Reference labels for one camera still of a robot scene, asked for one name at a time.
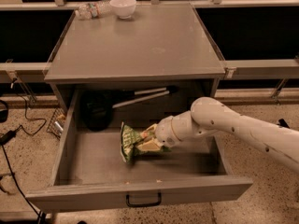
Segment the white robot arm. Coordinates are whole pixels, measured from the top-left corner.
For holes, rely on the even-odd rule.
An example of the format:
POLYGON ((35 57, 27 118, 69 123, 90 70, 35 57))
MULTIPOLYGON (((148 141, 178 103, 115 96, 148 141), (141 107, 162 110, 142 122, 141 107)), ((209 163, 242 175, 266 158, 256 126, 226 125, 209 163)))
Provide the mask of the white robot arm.
POLYGON ((210 98, 196 99, 189 111, 149 126, 159 145, 177 146, 215 132, 230 133, 243 142, 299 173, 299 132, 241 115, 210 98))

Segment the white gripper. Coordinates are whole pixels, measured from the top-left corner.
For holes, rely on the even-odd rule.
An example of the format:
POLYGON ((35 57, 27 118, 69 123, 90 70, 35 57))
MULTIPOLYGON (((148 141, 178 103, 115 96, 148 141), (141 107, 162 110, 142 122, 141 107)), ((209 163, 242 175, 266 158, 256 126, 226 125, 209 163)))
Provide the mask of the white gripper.
POLYGON ((173 147, 180 143, 173 131, 172 121, 174 117, 170 116, 162 119, 158 124, 154 123, 146 130, 140 133, 142 138, 154 137, 157 139, 150 139, 137 145, 136 148, 143 152, 156 152, 162 149, 162 146, 173 147))

